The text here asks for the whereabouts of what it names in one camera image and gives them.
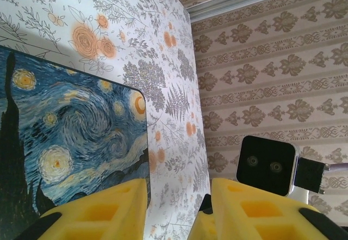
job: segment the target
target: damask pattern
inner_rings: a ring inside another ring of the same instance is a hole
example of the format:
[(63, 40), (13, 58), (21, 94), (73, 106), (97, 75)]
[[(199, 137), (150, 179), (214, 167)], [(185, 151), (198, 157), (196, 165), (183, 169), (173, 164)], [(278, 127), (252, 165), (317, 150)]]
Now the damask pattern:
[(144, 239), (185, 239), (209, 180), (184, 7), (178, 0), (0, 3), (0, 45), (144, 94), (152, 185)]
[[(210, 178), (235, 179), (246, 135), (348, 162), (348, 0), (265, 0), (192, 24)], [(347, 226), (348, 177), (309, 202)]]

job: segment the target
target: black camera housing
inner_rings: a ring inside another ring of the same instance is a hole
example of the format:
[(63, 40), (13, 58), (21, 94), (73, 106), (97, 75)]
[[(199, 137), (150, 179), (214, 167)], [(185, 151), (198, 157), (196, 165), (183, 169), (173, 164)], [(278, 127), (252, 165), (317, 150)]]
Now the black camera housing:
[(237, 180), (286, 196), (293, 189), (298, 155), (290, 143), (246, 136), (241, 144)]

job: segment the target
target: starry night painting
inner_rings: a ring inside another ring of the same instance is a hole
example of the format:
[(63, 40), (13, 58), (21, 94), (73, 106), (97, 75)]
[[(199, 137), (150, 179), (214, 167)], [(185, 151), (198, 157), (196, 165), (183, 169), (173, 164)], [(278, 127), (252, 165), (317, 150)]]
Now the starry night painting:
[(0, 239), (134, 178), (150, 200), (139, 91), (0, 46)]

